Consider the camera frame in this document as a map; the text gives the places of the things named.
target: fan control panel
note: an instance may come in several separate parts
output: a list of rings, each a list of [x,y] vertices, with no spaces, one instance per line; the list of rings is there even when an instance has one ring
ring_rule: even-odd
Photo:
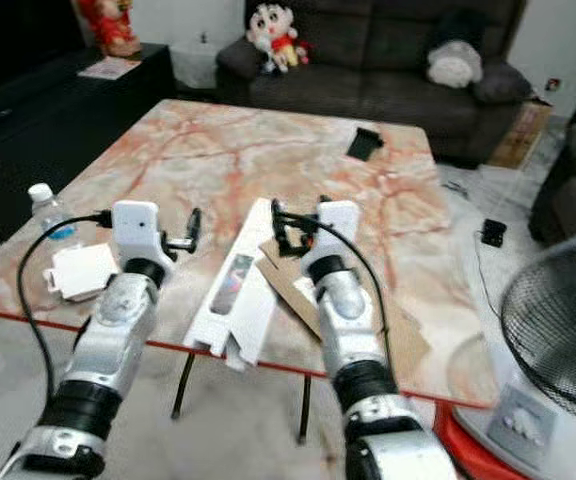
[[[555,414],[551,410],[508,385],[487,434],[504,450],[539,470],[554,423]]]

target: black cabinet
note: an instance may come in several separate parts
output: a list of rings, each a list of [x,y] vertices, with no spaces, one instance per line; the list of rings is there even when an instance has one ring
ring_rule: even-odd
[[[62,59],[59,74],[48,66],[10,88],[23,90],[47,75],[56,82],[0,101],[0,111],[10,109],[0,122],[0,243],[30,218],[30,185],[43,181],[60,191],[157,102],[175,96],[167,47],[144,44],[141,65],[116,81],[76,75],[101,58],[89,49]]]

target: sofa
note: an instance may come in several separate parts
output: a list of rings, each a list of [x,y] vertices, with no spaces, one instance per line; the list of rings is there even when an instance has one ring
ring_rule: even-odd
[[[533,238],[554,244],[576,235],[576,125],[532,208]]]
[[[246,1],[244,21],[259,3]],[[220,101],[416,125],[436,157],[474,168],[495,150],[530,93],[530,84],[505,62],[523,0],[280,3],[293,10],[299,38],[313,45],[310,64],[282,76],[260,75],[265,56],[241,38],[217,56]],[[425,74],[428,38],[457,7],[486,16],[484,79],[475,88],[439,86]]]

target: plastic bottle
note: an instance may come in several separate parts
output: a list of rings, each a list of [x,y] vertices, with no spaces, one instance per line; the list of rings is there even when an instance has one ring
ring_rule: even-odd
[[[47,184],[37,183],[33,185],[28,189],[28,194],[32,199],[33,218],[43,232],[59,222],[72,218],[62,201],[52,193]],[[81,247],[77,227],[74,224],[60,228],[48,238],[51,240],[51,250],[53,252],[64,248]]]

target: phone picture on box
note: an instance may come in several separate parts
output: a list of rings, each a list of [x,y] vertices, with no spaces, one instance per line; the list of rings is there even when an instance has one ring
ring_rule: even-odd
[[[248,255],[239,255],[233,259],[228,273],[215,294],[210,305],[210,311],[218,315],[228,315],[232,310],[237,295],[244,284],[246,275],[252,266],[253,258]]]

